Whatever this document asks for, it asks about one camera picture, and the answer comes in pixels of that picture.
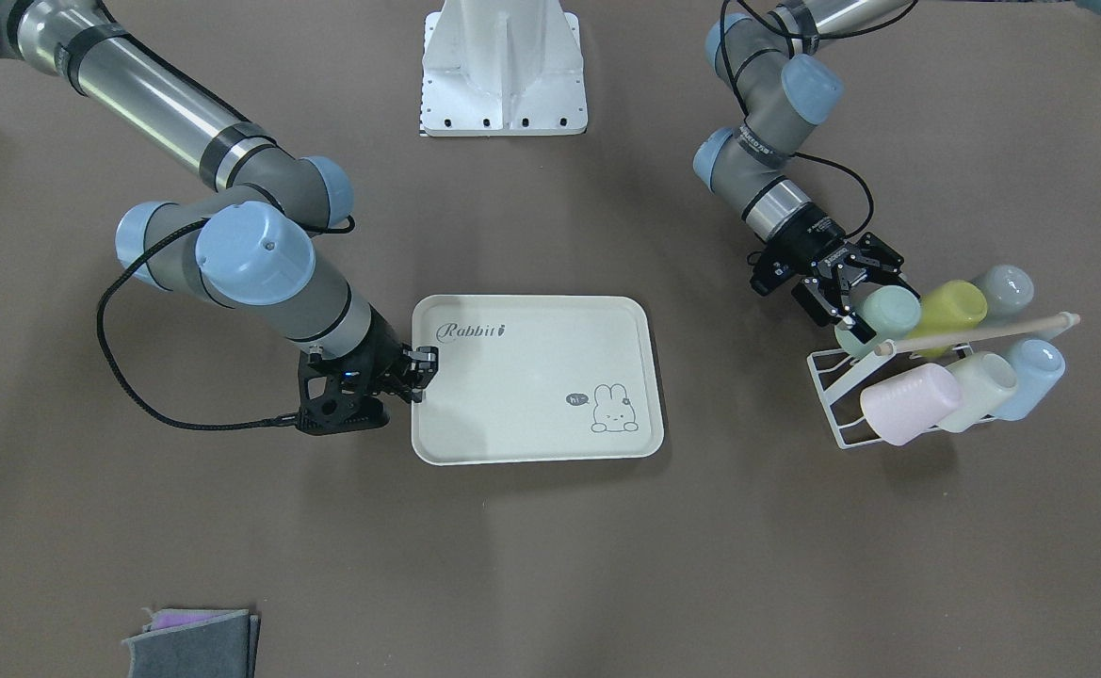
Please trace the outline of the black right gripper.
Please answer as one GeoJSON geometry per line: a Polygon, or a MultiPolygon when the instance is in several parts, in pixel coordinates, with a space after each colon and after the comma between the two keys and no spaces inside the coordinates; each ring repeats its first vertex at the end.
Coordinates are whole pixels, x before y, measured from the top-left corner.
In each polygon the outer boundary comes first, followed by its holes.
{"type": "Polygon", "coordinates": [[[432,345],[408,347],[373,310],[364,341],[339,359],[301,356],[295,428],[309,435],[382,428],[388,422],[382,392],[421,403],[439,369],[432,345]]]}

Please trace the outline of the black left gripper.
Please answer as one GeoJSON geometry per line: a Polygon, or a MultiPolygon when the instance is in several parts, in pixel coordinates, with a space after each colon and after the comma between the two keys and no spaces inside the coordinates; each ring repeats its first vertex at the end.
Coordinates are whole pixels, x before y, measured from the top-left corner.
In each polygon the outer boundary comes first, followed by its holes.
{"type": "Polygon", "coordinates": [[[829,216],[796,215],[753,262],[750,284],[766,296],[794,276],[791,296],[818,327],[851,322],[859,284],[898,286],[922,298],[900,267],[906,259],[872,232],[851,239],[829,216]]]}

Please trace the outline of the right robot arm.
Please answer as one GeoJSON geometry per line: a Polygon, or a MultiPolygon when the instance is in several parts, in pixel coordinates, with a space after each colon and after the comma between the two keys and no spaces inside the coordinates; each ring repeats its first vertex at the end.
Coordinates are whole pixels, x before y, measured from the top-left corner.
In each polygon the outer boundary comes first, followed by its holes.
{"type": "Polygon", "coordinates": [[[207,188],[200,201],[141,203],[117,225],[122,273],[95,311],[115,381],[138,405],[107,342],[105,314],[137,278],[164,292],[241,309],[298,349],[298,404],[246,428],[309,435],[382,428],[383,394],[424,400],[435,347],[397,337],[369,300],[315,249],[355,227],[355,192],[339,164],[293,157],[266,130],[179,72],[116,21],[103,1],[0,1],[0,59],[68,83],[101,103],[207,188]]]}

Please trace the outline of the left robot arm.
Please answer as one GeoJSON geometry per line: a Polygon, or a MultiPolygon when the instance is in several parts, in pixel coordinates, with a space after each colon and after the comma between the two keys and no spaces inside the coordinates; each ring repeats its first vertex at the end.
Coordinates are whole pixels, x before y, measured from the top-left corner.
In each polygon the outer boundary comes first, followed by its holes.
{"type": "Polygon", "coordinates": [[[739,122],[693,157],[755,237],[749,285],[822,330],[998,266],[1055,275],[1101,253],[1101,1],[723,1],[706,64],[739,122]]]}

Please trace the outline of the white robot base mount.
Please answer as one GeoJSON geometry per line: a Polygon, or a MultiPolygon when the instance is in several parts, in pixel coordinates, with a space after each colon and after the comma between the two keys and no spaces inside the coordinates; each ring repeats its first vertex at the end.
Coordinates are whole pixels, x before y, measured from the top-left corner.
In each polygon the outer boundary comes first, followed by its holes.
{"type": "Polygon", "coordinates": [[[588,129],[579,21],[559,1],[446,1],[425,18],[422,69],[424,135],[588,129]]]}

